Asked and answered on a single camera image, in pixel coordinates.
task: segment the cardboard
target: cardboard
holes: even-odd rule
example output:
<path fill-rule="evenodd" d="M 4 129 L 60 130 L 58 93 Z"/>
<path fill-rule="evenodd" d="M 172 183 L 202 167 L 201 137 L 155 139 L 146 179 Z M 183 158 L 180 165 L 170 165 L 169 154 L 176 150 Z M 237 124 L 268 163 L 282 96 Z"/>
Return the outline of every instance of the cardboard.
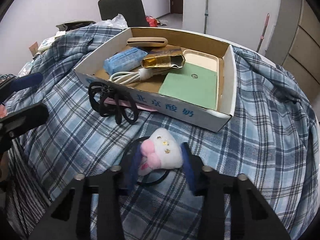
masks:
<path fill-rule="evenodd" d="M 159 95 L 164 76 L 154 76 L 147 81 L 132 83 L 128 86 L 108 81 L 103 70 L 106 58 L 125 49 L 127 40 L 132 37 L 163 37 L 170 45 L 182 49 L 193 49 L 219 58 L 219 100 L 217 111 L 205 109 L 182 100 Z M 219 131 L 234 115 L 236 104 L 236 62 L 232 46 L 214 37 L 173 29 L 134 27 L 128 28 L 93 51 L 81 61 L 74 71 L 85 85 L 93 81 L 103 82 L 119 91 L 127 91 L 140 104 L 158 109 L 158 112 L 185 122 Z"/>
<path fill-rule="evenodd" d="M 29 50 L 30 50 L 30 52 L 31 52 L 31 54 L 32 54 L 33 57 L 35 56 L 35 54 L 37 54 L 38 48 L 39 48 L 38 42 L 35 42 L 34 44 L 32 44 L 32 45 L 29 47 Z"/>

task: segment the white cable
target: white cable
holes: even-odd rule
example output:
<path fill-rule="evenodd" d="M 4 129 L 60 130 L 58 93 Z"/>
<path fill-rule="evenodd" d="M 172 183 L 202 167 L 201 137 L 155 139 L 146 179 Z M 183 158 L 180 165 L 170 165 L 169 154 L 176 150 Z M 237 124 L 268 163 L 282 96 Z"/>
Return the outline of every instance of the white cable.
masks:
<path fill-rule="evenodd" d="M 166 75 L 171 68 L 141 68 L 138 72 L 117 72 L 110 76 L 109 81 L 120 85 L 128 85 L 133 82 L 147 80 L 154 75 Z"/>

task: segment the black hair tie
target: black hair tie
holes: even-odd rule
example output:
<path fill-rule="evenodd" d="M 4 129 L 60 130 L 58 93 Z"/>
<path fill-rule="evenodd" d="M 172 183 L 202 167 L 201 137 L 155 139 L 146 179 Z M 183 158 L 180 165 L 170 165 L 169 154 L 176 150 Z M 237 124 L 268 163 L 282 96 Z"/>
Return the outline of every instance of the black hair tie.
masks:
<path fill-rule="evenodd" d="M 143 142 L 144 140 L 149 139 L 149 138 L 150 138 L 150 136 L 141 137 L 141 138 L 134 140 L 130 144 L 128 144 L 124 148 L 123 156 L 126 156 L 127 154 L 134 154 L 135 151 L 137 150 L 137 147 L 140 147 L 140 143 Z M 170 170 L 166 170 L 164 172 L 164 174 L 159 179 L 157 179 L 155 181 L 152 181 L 152 182 L 137 181 L 137 184 L 139 186 L 143 186 L 143 187 L 151 187 L 151 186 L 157 185 L 157 184 L 161 183 L 162 181 L 164 181 L 167 178 L 167 176 L 169 175 L 169 173 L 170 173 Z"/>
<path fill-rule="evenodd" d="M 122 116 L 128 121 L 129 124 L 134 124 L 138 117 L 139 111 L 137 105 L 130 93 L 119 92 L 110 88 L 108 85 L 102 82 L 92 82 L 88 89 L 89 101 L 94 111 L 98 112 L 102 117 L 109 117 L 115 115 L 116 123 L 121 124 Z M 100 102 L 98 103 L 94 97 L 96 94 L 100 94 Z M 107 98 L 115 100 L 116 105 L 105 104 L 104 101 Z M 133 119 L 130 119 L 125 112 L 125 106 L 119 105 L 119 100 L 129 101 L 131 110 L 133 111 Z"/>

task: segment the white plush toy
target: white plush toy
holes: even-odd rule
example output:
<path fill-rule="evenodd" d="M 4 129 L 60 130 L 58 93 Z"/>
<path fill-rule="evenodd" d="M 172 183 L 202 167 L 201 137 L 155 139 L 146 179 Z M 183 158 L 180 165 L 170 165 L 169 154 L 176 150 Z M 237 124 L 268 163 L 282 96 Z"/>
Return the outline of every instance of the white plush toy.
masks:
<path fill-rule="evenodd" d="M 143 155 L 138 174 L 145 176 L 156 169 L 181 168 L 182 152 L 180 145 L 165 128 L 157 129 L 149 139 L 141 144 Z"/>

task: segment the cabinet drawer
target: cabinet drawer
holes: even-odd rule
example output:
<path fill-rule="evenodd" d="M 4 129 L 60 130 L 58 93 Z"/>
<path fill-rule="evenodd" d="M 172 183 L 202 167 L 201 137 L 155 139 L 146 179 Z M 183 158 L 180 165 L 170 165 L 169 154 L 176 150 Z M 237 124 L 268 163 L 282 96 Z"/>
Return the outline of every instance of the cabinet drawer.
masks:
<path fill-rule="evenodd" d="M 300 27 L 289 54 L 320 82 L 320 47 Z"/>
<path fill-rule="evenodd" d="M 317 95 L 320 94 L 320 85 L 318 82 L 289 55 L 285 58 L 283 67 L 294 76 L 299 87 L 312 104 Z"/>
<path fill-rule="evenodd" d="M 320 22 L 306 0 L 303 0 L 299 25 L 320 46 Z"/>

